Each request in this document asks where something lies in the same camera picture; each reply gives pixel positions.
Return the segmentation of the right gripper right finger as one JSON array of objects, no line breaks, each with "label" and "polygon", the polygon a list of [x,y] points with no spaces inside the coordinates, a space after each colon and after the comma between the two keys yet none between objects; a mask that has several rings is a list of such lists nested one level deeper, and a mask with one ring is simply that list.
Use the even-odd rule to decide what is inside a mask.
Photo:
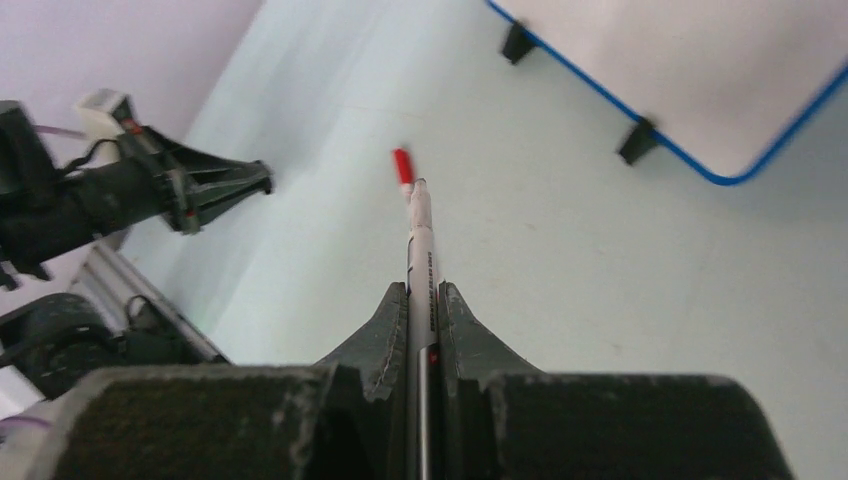
[{"label": "right gripper right finger", "polygon": [[715,374],[548,373],[440,288],[448,479],[790,479],[759,403]]}]

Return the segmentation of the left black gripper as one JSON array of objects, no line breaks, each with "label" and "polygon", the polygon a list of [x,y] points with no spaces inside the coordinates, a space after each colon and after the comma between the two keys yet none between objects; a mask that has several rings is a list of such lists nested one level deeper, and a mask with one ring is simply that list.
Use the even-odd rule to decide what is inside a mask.
[{"label": "left black gripper", "polygon": [[273,191],[262,161],[218,157],[168,138],[152,127],[98,140],[119,159],[66,182],[66,233],[108,235],[159,216],[187,235],[256,194]]}]

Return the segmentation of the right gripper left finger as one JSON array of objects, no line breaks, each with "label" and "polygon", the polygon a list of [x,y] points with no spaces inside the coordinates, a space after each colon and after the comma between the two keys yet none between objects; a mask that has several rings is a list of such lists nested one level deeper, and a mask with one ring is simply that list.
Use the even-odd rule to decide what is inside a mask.
[{"label": "right gripper left finger", "polygon": [[407,300],[313,365],[124,367],[72,389],[56,479],[402,479]]}]

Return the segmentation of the black whiteboard marker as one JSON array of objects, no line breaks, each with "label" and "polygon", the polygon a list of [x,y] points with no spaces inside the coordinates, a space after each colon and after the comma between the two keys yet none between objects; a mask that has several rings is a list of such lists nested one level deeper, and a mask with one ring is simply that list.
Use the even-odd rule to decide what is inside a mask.
[{"label": "black whiteboard marker", "polygon": [[431,197],[427,182],[423,178],[415,180],[412,184],[408,214],[407,473],[410,479],[431,479],[434,475],[434,387],[430,382],[430,354],[437,342],[437,269],[434,267]]}]

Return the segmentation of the blue framed whiteboard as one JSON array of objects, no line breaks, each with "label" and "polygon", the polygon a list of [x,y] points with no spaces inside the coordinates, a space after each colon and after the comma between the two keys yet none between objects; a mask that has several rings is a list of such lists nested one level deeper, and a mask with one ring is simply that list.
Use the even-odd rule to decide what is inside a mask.
[{"label": "blue framed whiteboard", "polygon": [[707,180],[756,176],[847,79],[843,1],[496,1]]}]

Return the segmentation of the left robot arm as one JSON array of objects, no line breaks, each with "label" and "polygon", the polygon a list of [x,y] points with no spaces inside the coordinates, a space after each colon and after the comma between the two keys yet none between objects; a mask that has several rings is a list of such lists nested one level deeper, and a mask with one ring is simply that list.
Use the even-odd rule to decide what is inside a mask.
[{"label": "left robot arm", "polygon": [[[139,123],[128,101],[112,116],[115,162],[93,167],[100,141],[57,167],[14,100],[1,104],[1,286],[21,276],[50,279],[56,257],[160,217],[193,235],[247,197],[273,191],[271,170],[207,154]],[[221,363],[224,356],[185,320],[171,319],[151,298],[141,316],[112,329],[75,294],[51,294],[1,319],[1,363],[55,399],[93,370],[111,366]]]}]

